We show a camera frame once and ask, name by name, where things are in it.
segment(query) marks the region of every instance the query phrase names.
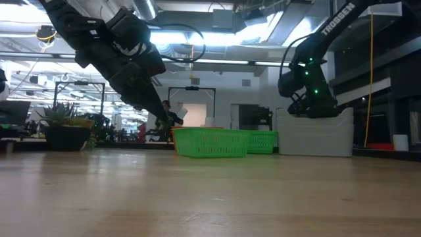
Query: exposed duct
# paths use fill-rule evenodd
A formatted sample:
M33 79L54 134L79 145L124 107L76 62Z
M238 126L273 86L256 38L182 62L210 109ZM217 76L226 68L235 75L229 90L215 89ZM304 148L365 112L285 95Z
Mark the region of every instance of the exposed duct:
M142 20L152 20L158 15L158 7L154 0L133 0L133 4Z

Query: white container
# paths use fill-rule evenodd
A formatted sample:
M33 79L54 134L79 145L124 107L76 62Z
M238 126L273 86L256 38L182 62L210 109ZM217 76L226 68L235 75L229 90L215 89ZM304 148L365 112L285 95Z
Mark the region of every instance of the white container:
M409 151L408 135L393 135L393 147L395 151Z
M297 118L285 109L280 109L277 121L281 155L352 156L352 108L344 110L335 118L325 119Z

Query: black robotic arm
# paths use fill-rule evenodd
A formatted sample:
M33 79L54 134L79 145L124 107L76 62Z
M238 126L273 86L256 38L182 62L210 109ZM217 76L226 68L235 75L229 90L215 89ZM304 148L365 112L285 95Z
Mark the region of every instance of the black robotic arm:
M330 17L315 33L305 36L295 49L289 65L290 72L278 80L278 91L282 97L293 98L296 91L305 87L306 92L289 107L292 115L306 115L310 118L335 117L337 101L331 95L321 65L330 44L357 19L369 6L398 3L400 0L350 0L335 15ZM408 7L420 4L419 0L406 0Z
M168 120L151 81L166 69L149 41L151 31L144 21L121 8L105 24L101 19L82 16L65 0L40 2L57 33L76 50L75 61L82 68L92 64L123 102Z

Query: green plastic crate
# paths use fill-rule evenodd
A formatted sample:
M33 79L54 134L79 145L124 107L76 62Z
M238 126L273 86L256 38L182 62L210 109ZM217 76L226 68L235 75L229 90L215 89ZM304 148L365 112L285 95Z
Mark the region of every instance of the green plastic crate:
M274 150L274 142L277 132L273 131L248 131L249 147L247 152L249 154L272 154Z
M249 133L244 130L217 128L173 129L177 153L188 157L244 157Z

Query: wooden table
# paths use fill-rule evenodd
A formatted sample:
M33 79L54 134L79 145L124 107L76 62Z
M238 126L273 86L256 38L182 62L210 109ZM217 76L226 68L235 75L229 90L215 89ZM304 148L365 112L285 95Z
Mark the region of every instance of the wooden table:
M419 235L419 163L126 149L0 156L1 237Z

